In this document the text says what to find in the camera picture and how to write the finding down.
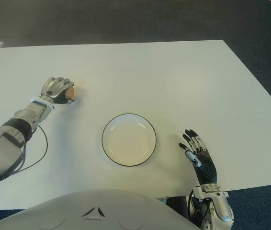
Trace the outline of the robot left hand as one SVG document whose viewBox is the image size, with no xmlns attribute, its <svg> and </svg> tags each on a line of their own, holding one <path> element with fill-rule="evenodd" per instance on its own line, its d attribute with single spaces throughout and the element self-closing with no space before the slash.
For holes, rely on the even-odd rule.
<svg viewBox="0 0 271 230">
<path fill-rule="evenodd" d="M 49 78 L 41 89 L 41 98 L 53 104 L 74 102 L 74 83 L 67 78 Z"/>
</svg>

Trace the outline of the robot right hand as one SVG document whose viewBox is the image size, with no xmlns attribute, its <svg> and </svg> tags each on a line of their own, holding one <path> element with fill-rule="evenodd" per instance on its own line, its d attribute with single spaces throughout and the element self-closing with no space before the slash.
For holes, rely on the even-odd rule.
<svg viewBox="0 0 271 230">
<path fill-rule="evenodd" d="M 192 129 L 186 129 L 182 137 L 189 146 L 183 143 L 179 143 L 179 146 L 185 151 L 185 156 L 193 164 L 199 184 L 216 184 L 216 167 L 201 137 Z"/>
</svg>

